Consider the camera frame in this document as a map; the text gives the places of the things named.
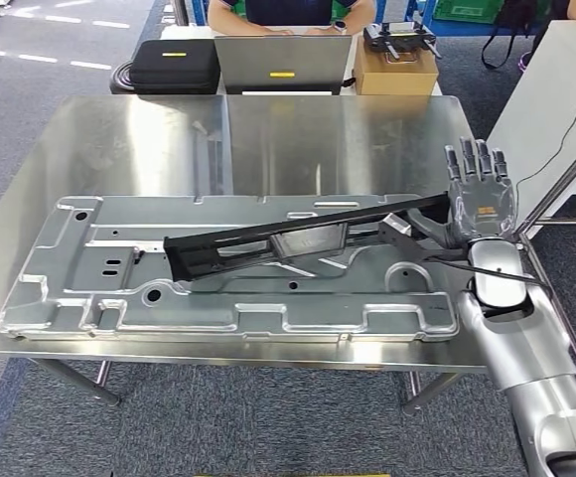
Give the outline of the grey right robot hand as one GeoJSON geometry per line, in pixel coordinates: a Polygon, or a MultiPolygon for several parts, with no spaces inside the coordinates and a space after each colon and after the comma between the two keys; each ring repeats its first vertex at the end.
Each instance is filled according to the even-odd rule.
{"type": "Polygon", "coordinates": [[[440,224],[419,209],[408,220],[416,230],[446,249],[478,239],[510,239],[516,224],[516,201],[505,154],[486,141],[460,139],[463,161],[452,145],[444,148],[449,189],[448,221],[440,224]]]}

